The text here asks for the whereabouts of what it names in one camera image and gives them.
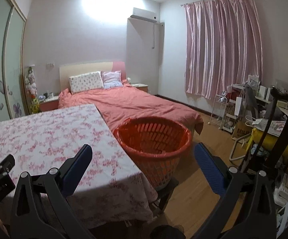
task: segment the blue gripper pad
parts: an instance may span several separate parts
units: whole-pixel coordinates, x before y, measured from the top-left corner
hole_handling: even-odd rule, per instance
[[[212,156],[212,154],[207,150],[203,143],[198,143],[195,146],[194,157],[205,178],[207,179],[209,186],[212,188],[212,191],[221,197],[224,196],[226,193],[227,184],[227,176],[223,172],[225,167],[227,169],[225,163],[221,159],[216,159],[219,157]]]
[[[74,193],[92,160],[92,156],[92,148],[89,145],[84,145],[74,158],[67,159],[60,167],[60,172],[66,170],[61,177],[63,197],[66,198]]]

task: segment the wardrobe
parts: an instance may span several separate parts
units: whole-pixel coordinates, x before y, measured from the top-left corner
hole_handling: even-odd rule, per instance
[[[25,17],[12,0],[0,0],[0,121],[25,116],[22,78]]]

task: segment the headboard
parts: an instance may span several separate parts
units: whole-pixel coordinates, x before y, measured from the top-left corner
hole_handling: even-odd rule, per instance
[[[61,91],[70,88],[69,77],[88,72],[95,71],[118,71],[121,70],[121,79],[126,79],[125,63],[124,62],[100,62],[86,63],[78,65],[60,66],[60,87]]]

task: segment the air conditioner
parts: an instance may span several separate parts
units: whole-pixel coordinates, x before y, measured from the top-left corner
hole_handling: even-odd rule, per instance
[[[133,8],[133,14],[130,16],[132,19],[138,19],[151,23],[157,23],[157,14],[154,12]]]

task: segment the nightstand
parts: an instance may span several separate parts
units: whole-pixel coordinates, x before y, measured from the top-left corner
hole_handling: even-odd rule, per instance
[[[40,110],[42,112],[57,110],[58,106],[59,96],[54,96],[53,98],[45,99],[43,102],[40,102]]]
[[[132,83],[131,84],[133,87],[144,91],[144,92],[148,92],[148,85],[147,84],[143,84],[143,83]]]

